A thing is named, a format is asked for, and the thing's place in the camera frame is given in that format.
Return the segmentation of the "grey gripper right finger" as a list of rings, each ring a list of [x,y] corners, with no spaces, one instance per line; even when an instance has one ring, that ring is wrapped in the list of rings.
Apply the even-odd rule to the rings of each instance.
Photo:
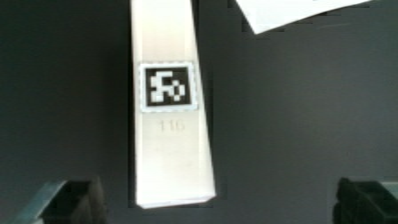
[[[398,182],[338,183],[332,224],[398,224]]]

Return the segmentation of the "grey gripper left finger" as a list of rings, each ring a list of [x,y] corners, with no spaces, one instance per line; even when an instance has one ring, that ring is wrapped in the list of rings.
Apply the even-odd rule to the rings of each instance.
[[[39,215],[45,224],[107,224],[103,188],[98,181],[69,181]]]

